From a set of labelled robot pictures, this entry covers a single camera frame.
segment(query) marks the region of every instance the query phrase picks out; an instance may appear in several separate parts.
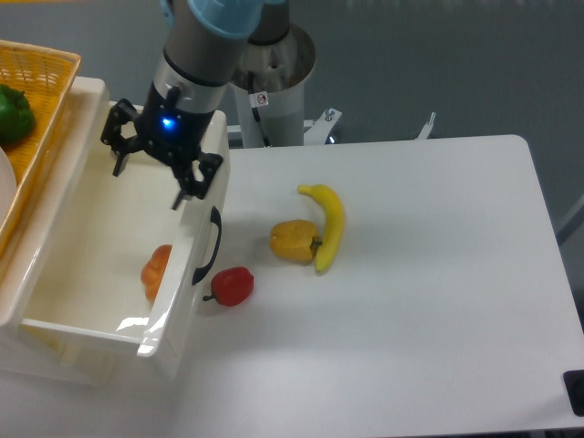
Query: banana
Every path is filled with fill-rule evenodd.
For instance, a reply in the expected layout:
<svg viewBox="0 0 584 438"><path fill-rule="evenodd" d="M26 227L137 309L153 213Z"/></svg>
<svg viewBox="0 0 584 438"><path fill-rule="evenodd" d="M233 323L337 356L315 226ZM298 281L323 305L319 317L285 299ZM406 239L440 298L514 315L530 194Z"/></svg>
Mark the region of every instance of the banana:
<svg viewBox="0 0 584 438"><path fill-rule="evenodd" d="M322 235L322 245L315 256L315 268L319 274L326 272L335 260L345 231L345 211L339 196L327 185L299 185L298 193L314 199L325 211L327 220Z"/></svg>

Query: red bell pepper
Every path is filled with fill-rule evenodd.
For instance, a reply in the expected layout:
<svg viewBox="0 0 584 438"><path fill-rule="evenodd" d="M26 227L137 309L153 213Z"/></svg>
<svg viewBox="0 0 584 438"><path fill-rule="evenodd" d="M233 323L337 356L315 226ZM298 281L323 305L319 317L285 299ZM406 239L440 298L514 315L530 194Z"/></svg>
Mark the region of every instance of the red bell pepper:
<svg viewBox="0 0 584 438"><path fill-rule="evenodd" d="M216 299L223 306L237 306L245 301L254 290L254 276L243 266L221 271L211 280L211 295L203 301Z"/></svg>

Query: yellow basket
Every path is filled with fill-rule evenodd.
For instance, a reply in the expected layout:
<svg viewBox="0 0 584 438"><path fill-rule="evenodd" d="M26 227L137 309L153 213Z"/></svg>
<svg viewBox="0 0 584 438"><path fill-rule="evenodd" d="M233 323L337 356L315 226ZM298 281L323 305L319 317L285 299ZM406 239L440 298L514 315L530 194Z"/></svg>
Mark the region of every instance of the yellow basket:
<svg viewBox="0 0 584 438"><path fill-rule="evenodd" d="M51 149L51 134L65 97L77 75L81 57L52 48L0 40L0 84L25 92L36 119L23 140L3 146L18 186L8 216L0 226L0 257L15 231L26 201L38 181L43 158Z"/></svg>

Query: black handle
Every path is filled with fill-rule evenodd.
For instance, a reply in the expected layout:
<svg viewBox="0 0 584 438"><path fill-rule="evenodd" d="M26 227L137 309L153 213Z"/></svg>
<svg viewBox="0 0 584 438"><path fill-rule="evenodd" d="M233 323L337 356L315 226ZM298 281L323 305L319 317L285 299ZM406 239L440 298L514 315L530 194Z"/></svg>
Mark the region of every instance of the black handle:
<svg viewBox="0 0 584 438"><path fill-rule="evenodd" d="M207 274L209 274L209 271L213 267L213 263L215 263L215 259L217 258L217 253L219 252L219 245L221 244L221 214L215 206L211 209L211 223L217 225L219 230L217 233L217 240L215 241L215 249L213 250L213 256L211 257L211 260L209 260L209 263L203 267L197 267L194 270L193 286L199 283L207 276Z"/></svg>

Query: green bell pepper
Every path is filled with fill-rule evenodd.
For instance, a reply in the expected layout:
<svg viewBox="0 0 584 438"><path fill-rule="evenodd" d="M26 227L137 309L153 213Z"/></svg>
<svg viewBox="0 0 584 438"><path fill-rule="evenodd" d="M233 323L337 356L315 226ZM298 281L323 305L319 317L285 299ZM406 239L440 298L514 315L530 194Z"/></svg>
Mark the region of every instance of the green bell pepper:
<svg viewBox="0 0 584 438"><path fill-rule="evenodd" d="M25 138L35 127L35 116L25 93L0 84L0 144Z"/></svg>

